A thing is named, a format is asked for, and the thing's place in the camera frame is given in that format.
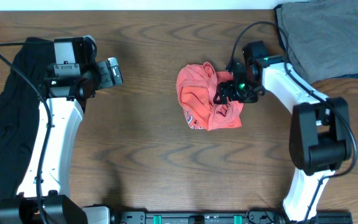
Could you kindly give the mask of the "red soccer t-shirt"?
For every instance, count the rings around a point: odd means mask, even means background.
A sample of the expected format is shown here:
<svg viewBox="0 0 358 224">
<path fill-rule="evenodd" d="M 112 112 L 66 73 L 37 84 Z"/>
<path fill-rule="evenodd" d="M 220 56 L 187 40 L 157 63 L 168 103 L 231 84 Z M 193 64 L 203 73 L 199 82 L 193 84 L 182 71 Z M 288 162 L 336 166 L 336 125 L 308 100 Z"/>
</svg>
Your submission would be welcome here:
<svg viewBox="0 0 358 224">
<path fill-rule="evenodd" d="M 213 100 L 219 84 L 232 81 L 229 72 L 217 72 L 209 62 L 184 66 L 177 76 L 178 102 L 191 129 L 240 128 L 243 104 L 230 101 L 226 105 Z"/>
</svg>

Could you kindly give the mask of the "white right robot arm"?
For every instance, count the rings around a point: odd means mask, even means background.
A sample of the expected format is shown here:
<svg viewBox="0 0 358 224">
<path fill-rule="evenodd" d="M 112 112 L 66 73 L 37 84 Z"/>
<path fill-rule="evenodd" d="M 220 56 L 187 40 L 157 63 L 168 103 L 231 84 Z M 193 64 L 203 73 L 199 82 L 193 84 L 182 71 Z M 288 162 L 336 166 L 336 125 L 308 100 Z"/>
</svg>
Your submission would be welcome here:
<svg viewBox="0 0 358 224">
<path fill-rule="evenodd" d="M 243 47 L 244 63 L 231 60 L 233 79 L 219 84 L 214 103 L 255 103 L 269 91 L 291 114 L 289 152 L 295 165 L 279 211 L 250 209 L 248 223 L 352 223 L 349 212 L 319 212 L 329 179 L 351 156 L 349 113 L 343 98 L 330 98 L 304 81 L 283 56 L 271 56 L 262 41 Z"/>
</svg>

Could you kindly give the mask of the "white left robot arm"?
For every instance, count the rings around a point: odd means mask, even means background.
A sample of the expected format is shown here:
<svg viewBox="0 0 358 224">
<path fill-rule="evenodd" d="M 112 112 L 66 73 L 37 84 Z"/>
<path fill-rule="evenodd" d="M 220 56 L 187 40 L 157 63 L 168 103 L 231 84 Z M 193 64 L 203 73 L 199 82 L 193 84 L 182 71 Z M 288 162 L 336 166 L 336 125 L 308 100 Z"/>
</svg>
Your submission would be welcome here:
<svg viewBox="0 0 358 224">
<path fill-rule="evenodd" d="M 98 90 L 123 83 L 116 58 L 96 61 L 96 41 L 90 35 L 49 42 L 54 62 L 35 86 L 16 66 L 11 68 L 34 90 L 39 125 L 23 181 L 16 197 L 0 203 L 2 223 L 112 223 L 106 205 L 80 208 L 70 198 L 70 166 L 76 133 L 86 101 Z"/>
</svg>

